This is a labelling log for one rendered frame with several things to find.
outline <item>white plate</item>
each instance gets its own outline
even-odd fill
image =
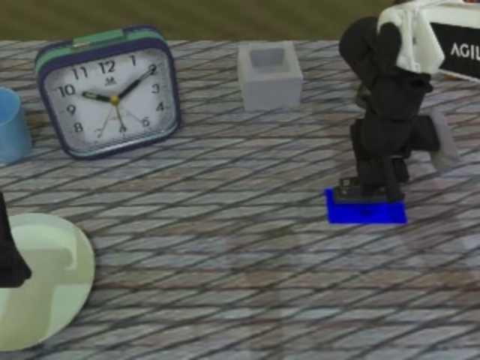
[[[10,217],[10,227],[32,276],[18,289],[0,289],[0,351],[33,347],[60,332],[82,310],[95,276],[90,241],[71,222],[21,214]]]

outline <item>tiled floor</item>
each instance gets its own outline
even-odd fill
[[[323,188],[352,171],[356,83],[335,43],[296,44],[302,105],[246,114],[237,43],[175,42],[184,129],[97,162],[59,150],[32,74],[42,43],[3,43],[35,150],[0,169],[10,213],[79,224],[94,291],[74,324],[1,360],[480,359],[480,92],[436,81],[463,163],[412,159],[406,226],[330,226]]]

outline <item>cup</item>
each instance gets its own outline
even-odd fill
[[[0,163],[21,160],[32,150],[32,137],[20,96],[0,87]]]

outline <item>blue mat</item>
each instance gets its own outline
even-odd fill
[[[330,224],[406,224],[403,202],[376,204],[337,204],[333,190],[325,189],[328,222]]]

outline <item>clock face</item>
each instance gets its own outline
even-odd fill
[[[49,73],[44,81],[64,141],[77,152],[152,140],[176,123],[173,79],[159,49]]]

